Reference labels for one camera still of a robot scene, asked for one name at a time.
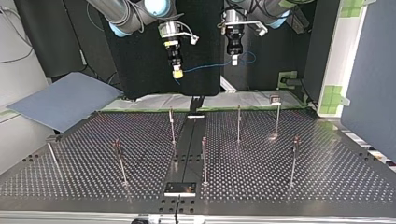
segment white panel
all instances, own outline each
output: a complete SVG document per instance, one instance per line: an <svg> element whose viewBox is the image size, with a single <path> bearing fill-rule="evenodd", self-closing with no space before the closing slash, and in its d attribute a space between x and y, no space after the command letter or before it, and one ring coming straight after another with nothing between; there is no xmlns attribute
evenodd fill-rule
<svg viewBox="0 0 396 224"><path fill-rule="evenodd" d="M0 174L46 144L53 130L17 116L0 123Z"/></svg>
<svg viewBox="0 0 396 224"><path fill-rule="evenodd" d="M15 9L11 0L0 0L0 6ZM9 17L24 36L19 19L11 14ZM30 47L18 37L4 15L0 15L0 62L23 57L29 51ZM0 174L42 147L45 139L53 134L52 129L22 116L4 114L7 105L47 86L34 53L15 63L0 63Z"/></svg>
<svg viewBox="0 0 396 224"><path fill-rule="evenodd" d="M13 1L0 0L0 5L12 7ZM9 17L25 36L20 20L11 14ZM0 15L0 31L0 62L18 59L29 53L30 47L18 37L3 15ZM15 63L0 63L0 110L47 86L44 72L34 53Z"/></svg>
<svg viewBox="0 0 396 224"><path fill-rule="evenodd" d="M364 7L359 17L338 18L335 26L329 60L323 79L319 98L319 109L325 86L342 86L341 95L347 95L350 76L361 39L361 28L364 24L367 7ZM338 106L335 115L319 114L322 117L341 118L343 107Z"/></svg>

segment metal rod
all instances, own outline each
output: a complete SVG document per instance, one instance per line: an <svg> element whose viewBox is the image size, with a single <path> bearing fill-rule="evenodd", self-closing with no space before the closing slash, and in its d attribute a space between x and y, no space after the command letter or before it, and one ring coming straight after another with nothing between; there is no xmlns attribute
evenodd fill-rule
<svg viewBox="0 0 396 224"><path fill-rule="evenodd" d="M279 128L279 115L280 115L280 105L277 106L277 111L276 111L275 136L277 136L277 130Z"/></svg>
<svg viewBox="0 0 396 224"><path fill-rule="evenodd" d="M238 143L241 142L241 105L238 105Z"/></svg>
<svg viewBox="0 0 396 224"><path fill-rule="evenodd" d="M122 177L123 177L123 185L127 186L129 185L128 180L126 178L126 174L125 174L125 167L123 165L123 153L122 153L122 149L121 149L121 142L120 139L116 139L116 141L114 142L114 150L116 152L116 156L119 158L120 161L120 167L121 167L121 171L122 171Z"/></svg>
<svg viewBox="0 0 396 224"><path fill-rule="evenodd" d="M56 167L58 168L58 171L59 171L59 173L60 173L60 172L61 172L61 168L60 168L60 166L59 166L58 160L57 160L56 157L55 157L55 153L53 152L52 145L51 145L50 143L47 143L47 145L48 145L48 147L49 147L49 151L50 151L50 154L51 154L51 156L52 156L52 158L53 158L53 161L55 162L55 165L56 165Z"/></svg>
<svg viewBox="0 0 396 224"><path fill-rule="evenodd" d="M202 154L204 156L204 186L208 185L207 182L207 170L206 170L206 137L202 139Z"/></svg>
<svg viewBox="0 0 396 224"><path fill-rule="evenodd" d="M128 180L126 179L125 168L123 166L122 158L120 158L120 165L122 170L122 176L124 178L124 184L128 184Z"/></svg>
<svg viewBox="0 0 396 224"><path fill-rule="evenodd" d="M289 185L289 192L291 191L294 183L294 173L296 168L297 157L299 156L300 152L300 137L295 136L293 139L293 165L291 167L291 177L290 177L290 185Z"/></svg>
<svg viewBox="0 0 396 224"><path fill-rule="evenodd" d="M176 143L176 138L175 138L175 126L174 126L174 119L173 119L173 109L169 110L169 120L171 122L171 128L172 128L172 143Z"/></svg>

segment metal base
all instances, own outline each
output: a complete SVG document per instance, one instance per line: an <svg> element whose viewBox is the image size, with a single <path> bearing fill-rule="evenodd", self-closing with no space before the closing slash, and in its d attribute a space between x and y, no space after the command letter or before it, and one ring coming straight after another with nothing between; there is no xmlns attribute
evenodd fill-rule
<svg viewBox="0 0 396 224"><path fill-rule="evenodd" d="M0 176L0 210L206 215L396 217L396 174L306 110L105 113ZM293 185L293 139L301 139ZM202 139L206 137L207 184ZM125 150L128 187L111 142ZM166 183L196 183L193 198L164 197Z"/></svg>

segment green tape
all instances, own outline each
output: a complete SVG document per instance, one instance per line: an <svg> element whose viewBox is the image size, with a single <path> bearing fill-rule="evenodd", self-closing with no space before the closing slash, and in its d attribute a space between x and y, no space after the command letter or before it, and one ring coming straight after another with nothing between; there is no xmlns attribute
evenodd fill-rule
<svg viewBox="0 0 396 224"><path fill-rule="evenodd" d="M338 106L341 104L342 86L325 86L321 105L320 114L336 114Z"/></svg>
<svg viewBox="0 0 396 224"><path fill-rule="evenodd" d="M5 110L3 112L0 112L0 117L3 117L8 114L18 114L18 113L15 113L13 110Z"/></svg>
<svg viewBox="0 0 396 224"><path fill-rule="evenodd" d="M363 7L364 0L344 0L343 7Z"/></svg>
<svg viewBox="0 0 396 224"><path fill-rule="evenodd" d="M285 83L280 82L282 78L297 78L297 71L290 71L290 72L280 72L279 73L279 78L277 80L277 87L280 89L290 89L294 90L294 86L288 86Z"/></svg>
<svg viewBox="0 0 396 224"><path fill-rule="evenodd" d="M292 8L295 7L296 4L289 2L288 0L282 0L279 2L279 6L283 8Z"/></svg>
<svg viewBox="0 0 396 224"><path fill-rule="evenodd" d="M364 0L344 0L341 7L341 18L359 17Z"/></svg>

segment black cable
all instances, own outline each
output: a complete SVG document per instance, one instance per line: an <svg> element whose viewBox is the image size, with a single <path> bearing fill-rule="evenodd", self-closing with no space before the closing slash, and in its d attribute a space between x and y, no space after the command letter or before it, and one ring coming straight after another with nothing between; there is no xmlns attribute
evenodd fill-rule
<svg viewBox="0 0 396 224"><path fill-rule="evenodd" d="M293 4L308 4L311 2L314 2L315 0L288 0L288 2L293 3Z"/></svg>
<svg viewBox="0 0 396 224"><path fill-rule="evenodd" d="M314 100L312 99L312 97L309 95L308 91L306 90L305 85L304 85L304 83L303 83L303 80L300 79L300 82L301 82L301 86L303 87L303 89L304 89L304 91L305 91L305 94L308 96L308 99L311 100L311 102L312 102L312 104L314 105L315 109L318 110L318 106L317 106L317 104L314 102Z"/></svg>
<svg viewBox="0 0 396 224"><path fill-rule="evenodd" d="M23 59L29 57L32 52L33 52L33 48L30 48L29 53L27 53L25 56L23 56L21 58L9 60L9 61L3 61L3 62L0 62L0 63L15 63L17 61L20 61L20 60L23 60Z"/></svg>
<svg viewBox="0 0 396 224"><path fill-rule="evenodd" d="M107 84L111 84L111 81L113 80L114 76L117 74L117 72L114 72L113 74L110 75L110 77L108 77L106 79L106 83Z"/></svg>

